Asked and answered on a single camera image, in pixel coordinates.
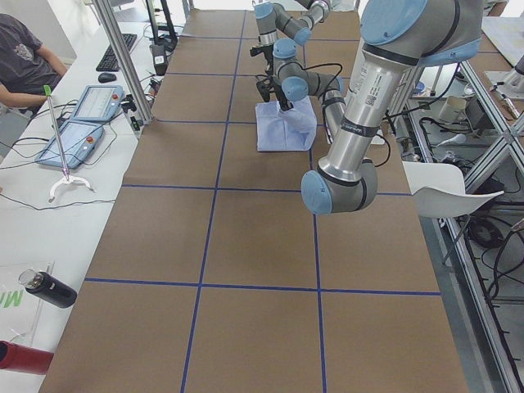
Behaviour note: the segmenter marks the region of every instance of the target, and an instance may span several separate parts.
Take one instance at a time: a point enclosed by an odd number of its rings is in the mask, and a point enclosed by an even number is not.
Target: keyboard
[[[128,47],[128,50],[131,51],[131,47],[133,47],[134,42],[137,40],[137,35],[123,33],[122,37],[124,38],[124,42],[125,45]],[[104,56],[97,65],[97,71],[114,72],[118,70],[119,67],[118,61],[116,60],[115,52],[113,52],[113,48],[111,47],[111,45],[109,45],[109,47],[107,47],[106,53],[104,53]]]

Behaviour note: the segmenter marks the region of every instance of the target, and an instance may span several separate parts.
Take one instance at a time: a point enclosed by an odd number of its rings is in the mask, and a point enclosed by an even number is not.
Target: person
[[[54,89],[67,68],[19,20],[0,14],[0,102],[32,112],[46,101],[43,85]]]

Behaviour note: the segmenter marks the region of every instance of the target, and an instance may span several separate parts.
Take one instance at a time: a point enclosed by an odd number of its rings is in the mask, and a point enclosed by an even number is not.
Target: computer mouse
[[[116,75],[111,72],[102,72],[98,75],[98,82],[101,84],[106,84],[107,82],[112,82],[116,80]]]

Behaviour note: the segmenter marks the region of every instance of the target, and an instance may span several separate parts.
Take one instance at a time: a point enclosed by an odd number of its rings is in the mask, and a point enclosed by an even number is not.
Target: black water bottle
[[[48,301],[61,309],[73,305],[76,300],[76,291],[73,288],[68,287],[45,272],[35,272],[31,269],[25,270],[18,277],[18,282],[31,295]]]

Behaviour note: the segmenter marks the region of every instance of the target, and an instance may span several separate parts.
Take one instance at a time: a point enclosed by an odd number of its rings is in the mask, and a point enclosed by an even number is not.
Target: white cup
[[[468,101],[460,98],[449,96],[446,100],[442,109],[440,109],[439,119],[444,123],[454,123],[459,119],[459,116],[464,113]]]

